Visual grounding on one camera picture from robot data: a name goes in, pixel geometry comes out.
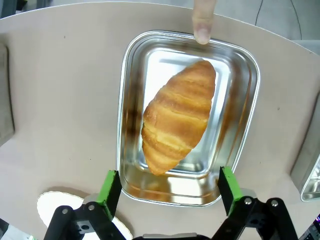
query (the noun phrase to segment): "bread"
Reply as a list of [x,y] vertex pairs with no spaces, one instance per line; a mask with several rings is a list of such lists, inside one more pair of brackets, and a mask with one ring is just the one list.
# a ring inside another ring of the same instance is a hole
[[142,150],[154,175],[173,169],[199,143],[208,124],[216,71],[201,60],[171,77],[143,113]]

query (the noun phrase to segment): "screw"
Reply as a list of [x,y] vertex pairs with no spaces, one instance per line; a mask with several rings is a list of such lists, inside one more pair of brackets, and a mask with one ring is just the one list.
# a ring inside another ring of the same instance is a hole
[[250,205],[250,204],[252,203],[251,198],[247,197],[247,198],[244,200],[244,203],[247,204],[247,205]]
[[271,205],[272,205],[272,207],[276,207],[276,206],[278,206],[278,202],[276,200],[272,200]]

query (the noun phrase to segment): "metal tray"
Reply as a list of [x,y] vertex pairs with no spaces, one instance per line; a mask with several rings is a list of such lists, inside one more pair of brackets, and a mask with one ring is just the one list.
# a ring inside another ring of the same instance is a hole
[[291,178],[302,201],[320,199],[320,93]]
[[[170,77],[201,59],[210,61],[216,71],[207,129],[178,166],[154,176],[142,151],[143,112]],[[121,72],[117,169],[123,192],[136,200],[177,206],[216,202],[220,166],[236,168],[259,85],[258,65],[242,47],[213,39],[200,45],[190,34],[171,31],[137,36],[127,47]]]

